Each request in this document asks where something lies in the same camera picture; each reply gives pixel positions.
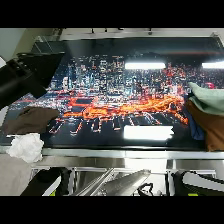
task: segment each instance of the white plastic bag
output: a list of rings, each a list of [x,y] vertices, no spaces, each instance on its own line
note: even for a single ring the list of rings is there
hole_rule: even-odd
[[[16,135],[11,144],[6,150],[11,157],[21,158],[27,163],[42,160],[41,150],[44,142],[40,140],[40,134]]]

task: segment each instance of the city skyline image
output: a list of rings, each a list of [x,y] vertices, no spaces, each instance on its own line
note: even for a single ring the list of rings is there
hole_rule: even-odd
[[[98,40],[100,50],[89,40],[85,45],[89,48],[78,53],[72,53],[75,51],[72,44],[77,42],[64,43],[66,56],[52,78],[47,94],[39,99],[30,94],[24,96],[10,105],[5,120],[15,119],[25,106],[58,109],[59,117],[51,121],[47,132],[41,135],[47,147],[203,149],[204,143],[190,136],[188,119],[183,113],[184,98],[191,92],[188,82],[203,88],[224,88],[223,70],[206,70],[201,66],[203,62],[217,60],[222,54],[213,46],[209,50],[198,49],[199,53],[195,53],[193,47],[181,44],[175,51],[172,46],[163,51],[147,50],[140,46],[141,39],[135,39],[135,44],[126,44],[119,50],[114,50],[119,40],[115,43],[108,40],[110,45],[102,40],[104,47]],[[129,68],[130,63],[160,63],[164,66]],[[125,126],[172,126],[173,135],[164,141],[130,140],[124,138]],[[3,144],[7,145],[9,140],[2,136]]]

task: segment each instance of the folded cloth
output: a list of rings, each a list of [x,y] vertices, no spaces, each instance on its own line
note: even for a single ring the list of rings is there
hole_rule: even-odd
[[[187,108],[183,107],[183,112],[185,116],[188,118],[189,121],[189,127],[191,130],[191,137],[195,140],[204,140],[205,139],[205,133],[202,130],[202,128],[195,122],[194,118],[191,116]]]
[[[224,116],[206,114],[200,111],[191,100],[186,102],[186,108],[205,131],[207,150],[224,150]]]
[[[16,120],[7,121],[3,131],[7,135],[25,135],[28,133],[44,133],[49,121],[57,118],[59,111],[51,108],[26,107]]]
[[[21,158],[27,163],[42,160],[41,150],[44,142],[40,140],[40,134],[16,135],[11,144],[6,150],[11,157]]]
[[[195,96],[189,99],[197,108],[207,114],[224,115],[224,89],[206,89],[188,83]]]

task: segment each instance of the dark brown cloth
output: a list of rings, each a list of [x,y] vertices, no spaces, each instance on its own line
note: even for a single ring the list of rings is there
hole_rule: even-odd
[[[57,118],[59,111],[51,108],[26,107],[16,120],[7,121],[3,130],[7,135],[25,135],[29,133],[44,133],[48,122]]]
[[[188,111],[204,131],[208,151],[224,150],[224,116],[200,111],[191,100],[186,103]]]

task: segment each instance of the green cloth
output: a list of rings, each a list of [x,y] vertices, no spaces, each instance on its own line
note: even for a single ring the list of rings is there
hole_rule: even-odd
[[[190,97],[204,113],[224,116],[224,89],[205,89],[193,82],[188,83],[195,96]]]

